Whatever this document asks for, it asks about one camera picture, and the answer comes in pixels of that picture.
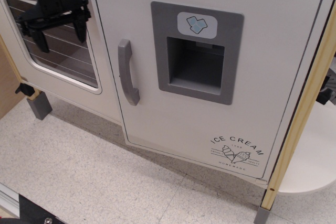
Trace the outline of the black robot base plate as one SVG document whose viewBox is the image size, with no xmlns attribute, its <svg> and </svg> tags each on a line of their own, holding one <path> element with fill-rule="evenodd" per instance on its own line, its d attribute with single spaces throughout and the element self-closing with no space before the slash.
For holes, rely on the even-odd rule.
<svg viewBox="0 0 336 224">
<path fill-rule="evenodd" d="M 60 218 L 19 194 L 19 218 L 27 223 L 65 224 Z"/>
</svg>

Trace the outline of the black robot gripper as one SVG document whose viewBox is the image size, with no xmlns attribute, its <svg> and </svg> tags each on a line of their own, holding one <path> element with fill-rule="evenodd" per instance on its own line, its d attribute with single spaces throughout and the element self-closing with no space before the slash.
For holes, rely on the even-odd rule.
<svg viewBox="0 0 336 224">
<path fill-rule="evenodd" d="M 37 0 L 16 21 L 42 52 L 49 53 L 44 30 L 72 23 L 79 41 L 85 42 L 86 22 L 90 17 L 88 0 Z"/>
</svg>

